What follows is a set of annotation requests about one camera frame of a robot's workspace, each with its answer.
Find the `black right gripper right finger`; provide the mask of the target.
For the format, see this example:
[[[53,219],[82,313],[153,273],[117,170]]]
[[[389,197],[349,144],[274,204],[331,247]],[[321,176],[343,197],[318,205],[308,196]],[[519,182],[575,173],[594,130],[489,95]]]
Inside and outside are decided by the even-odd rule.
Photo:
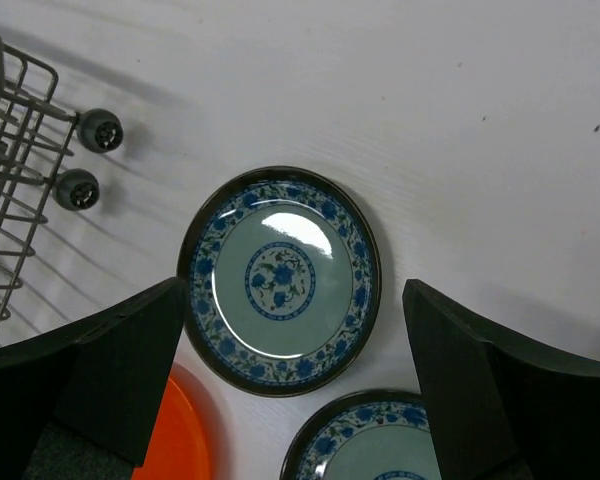
[[[418,279],[402,304],[445,479],[600,479],[600,361],[504,327]]]

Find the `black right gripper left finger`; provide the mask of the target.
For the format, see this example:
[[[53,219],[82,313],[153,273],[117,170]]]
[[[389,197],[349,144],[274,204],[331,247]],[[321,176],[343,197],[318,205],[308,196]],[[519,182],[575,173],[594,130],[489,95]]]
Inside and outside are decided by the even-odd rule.
[[[144,463],[184,318],[166,279],[0,348],[0,479],[129,479]]]

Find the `orange plastic plate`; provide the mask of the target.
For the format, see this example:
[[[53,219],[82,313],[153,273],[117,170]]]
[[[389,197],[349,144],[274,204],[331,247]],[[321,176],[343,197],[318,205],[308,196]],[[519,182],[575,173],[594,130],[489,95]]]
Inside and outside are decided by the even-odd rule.
[[[208,389],[184,366],[169,374],[144,464],[132,479],[221,480],[231,477],[232,452]]]

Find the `blue floral plate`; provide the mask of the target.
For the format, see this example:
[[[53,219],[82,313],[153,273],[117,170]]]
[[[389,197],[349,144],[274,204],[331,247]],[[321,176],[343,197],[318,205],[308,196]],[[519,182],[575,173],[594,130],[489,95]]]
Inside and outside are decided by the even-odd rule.
[[[376,322],[380,254],[353,199],[312,171],[269,166],[222,185],[193,217],[177,273],[203,362],[245,392],[316,390],[359,355]]]
[[[439,479],[422,397],[372,389],[340,397],[301,427],[281,479]]]

